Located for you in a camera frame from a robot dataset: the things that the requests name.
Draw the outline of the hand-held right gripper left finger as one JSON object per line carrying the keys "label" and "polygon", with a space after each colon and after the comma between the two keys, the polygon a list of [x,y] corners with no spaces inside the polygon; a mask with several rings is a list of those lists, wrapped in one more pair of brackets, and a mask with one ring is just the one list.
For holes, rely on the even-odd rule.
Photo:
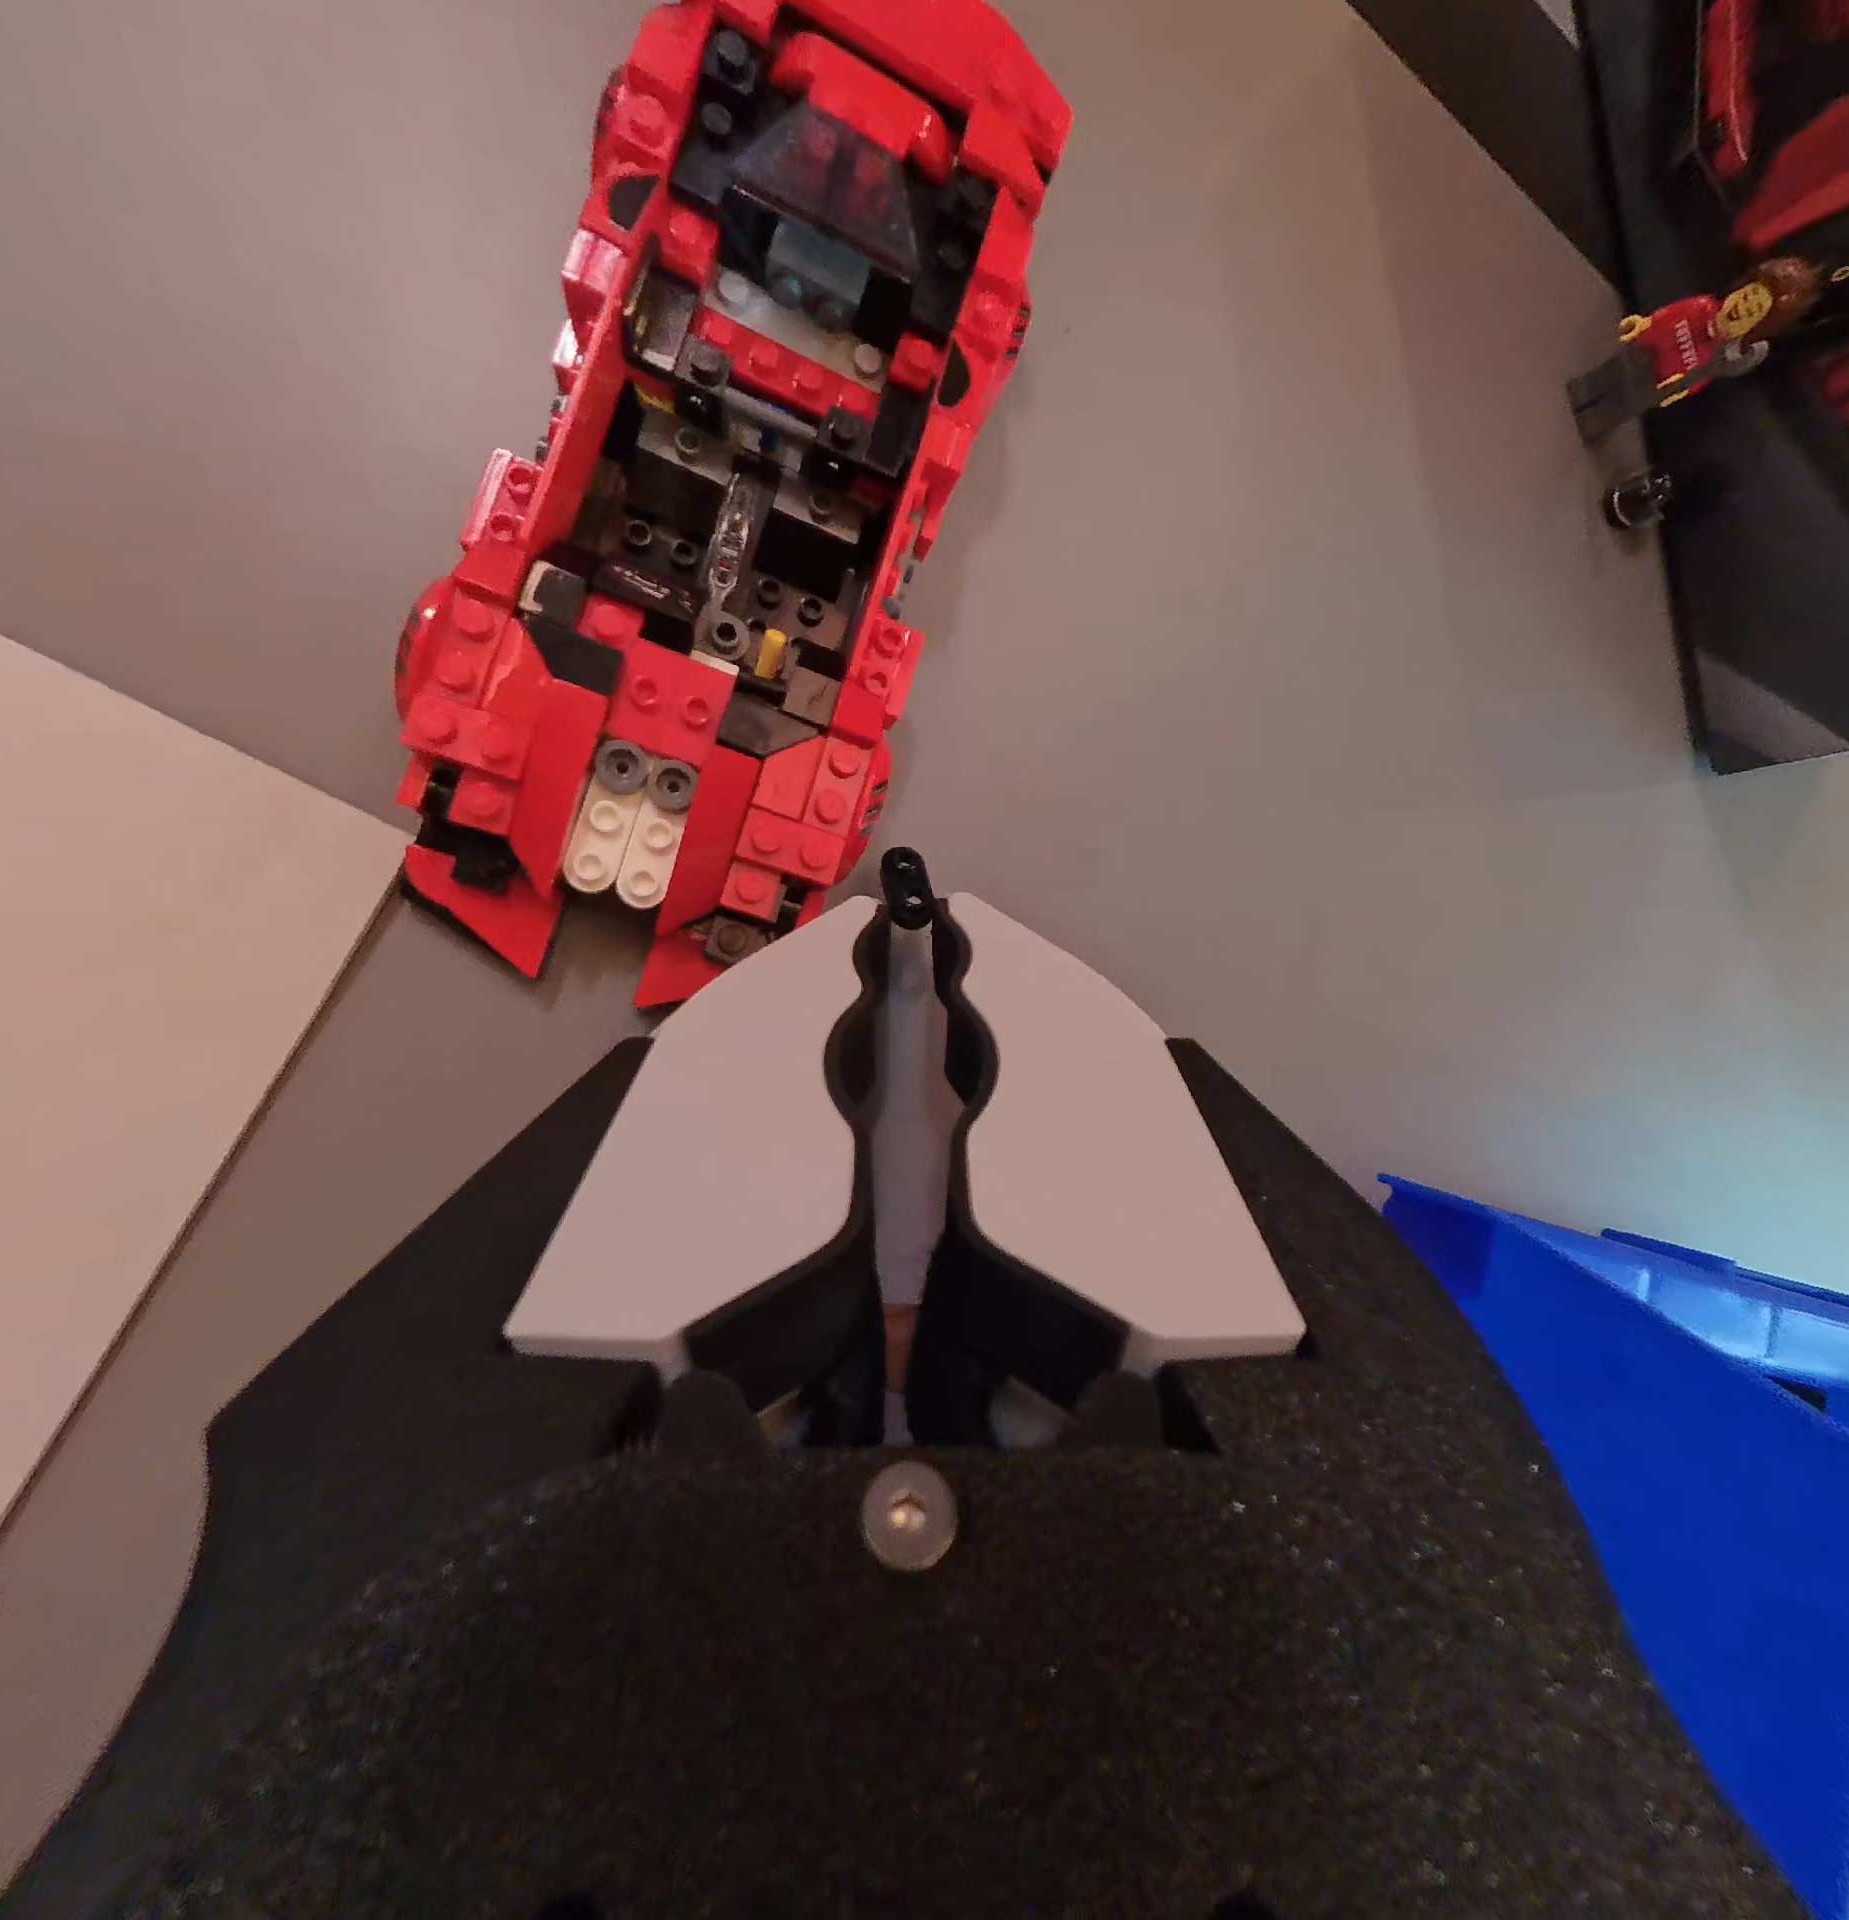
{"label": "hand-held right gripper left finger", "polygon": [[841,1233],[856,1144],[825,1052],[876,912],[825,910],[661,1022],[510,1313],[513,1351],[675,1378],[721,1307]]}

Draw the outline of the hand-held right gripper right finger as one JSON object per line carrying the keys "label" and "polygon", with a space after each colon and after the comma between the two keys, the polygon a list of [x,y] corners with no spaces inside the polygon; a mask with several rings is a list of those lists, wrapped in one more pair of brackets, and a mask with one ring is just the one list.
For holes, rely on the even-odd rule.
{"label": "hand-held right gripper right finger", "polygon": [[979,1029],[963,1136],[975,1253],[1005,1307],[994,1366],[1097,1376],[1292,1354],[1305,1333],[1156,1020],[969,892],[955,1007]]}

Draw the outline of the red toy brick car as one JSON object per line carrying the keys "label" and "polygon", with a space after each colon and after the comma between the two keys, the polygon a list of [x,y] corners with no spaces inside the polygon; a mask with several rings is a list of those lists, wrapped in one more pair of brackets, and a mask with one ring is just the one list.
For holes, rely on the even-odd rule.
{"label": "red toy brick car", "polygon": [[1031,326],[1071,108],[979,1],[661,4],[600,88],[556,395],[393,665],[403,887],[524,976],[573,899],[670,1007],[887,807],[915,564]]}

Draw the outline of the blue plastic bin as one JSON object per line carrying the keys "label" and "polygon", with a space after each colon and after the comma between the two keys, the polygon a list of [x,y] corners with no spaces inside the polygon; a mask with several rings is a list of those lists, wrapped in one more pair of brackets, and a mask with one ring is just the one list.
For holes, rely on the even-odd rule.
{"label": "blue plastic bin", "polygon": [[1815,1915],[1849,1915],[1849,1298],[1383,1175],[1555,1455],[1632,1639]]}

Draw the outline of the instruction booklet with car print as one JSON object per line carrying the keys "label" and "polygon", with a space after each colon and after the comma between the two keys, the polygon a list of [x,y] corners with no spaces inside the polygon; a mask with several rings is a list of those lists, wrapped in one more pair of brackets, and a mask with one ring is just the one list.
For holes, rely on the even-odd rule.
{"label": "instruction booklet with car print", "polygon": [[401,851],[370,813],[0,634],[0,1526]]}

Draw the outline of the toy car printed box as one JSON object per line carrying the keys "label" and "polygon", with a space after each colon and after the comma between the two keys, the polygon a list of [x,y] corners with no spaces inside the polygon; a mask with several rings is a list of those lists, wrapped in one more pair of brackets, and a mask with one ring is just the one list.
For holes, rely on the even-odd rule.
{"label": "toy car printed box", "polygon": [[1627,315],[1823,266],[1754,372],[1618,428],[1660,530],[1717,771],[1849,750],[1849,1],[1575,4]]}

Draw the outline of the red toy minifigure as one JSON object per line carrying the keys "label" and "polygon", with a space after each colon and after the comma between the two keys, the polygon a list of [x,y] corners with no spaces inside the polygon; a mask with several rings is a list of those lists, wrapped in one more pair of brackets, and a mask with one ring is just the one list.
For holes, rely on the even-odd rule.
{"label": "red toy minifigure", "polygon": [[1778,256],[1761,259],[1723,296],[1684,296],[1624,316],[1608,356],[1565,384],[1579,439],[1597,444],[1714,379],[1754,372],[1775,340],[1811,313],[1822,290],[1822,264]]}

